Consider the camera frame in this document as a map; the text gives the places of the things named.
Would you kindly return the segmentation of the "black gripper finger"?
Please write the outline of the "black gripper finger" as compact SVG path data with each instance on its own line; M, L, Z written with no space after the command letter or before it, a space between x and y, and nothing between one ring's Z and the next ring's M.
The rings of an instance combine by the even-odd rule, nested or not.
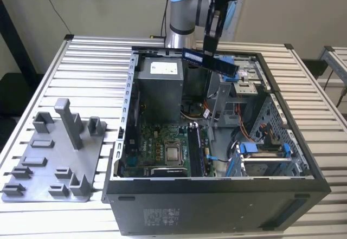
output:
M214 31L211 30L214 17L218 20ZM226 19L226 4L211 3L208 9L207 21L204 30L203 52L206 55L213 56L217 50L220 37L223 32L224 22Z

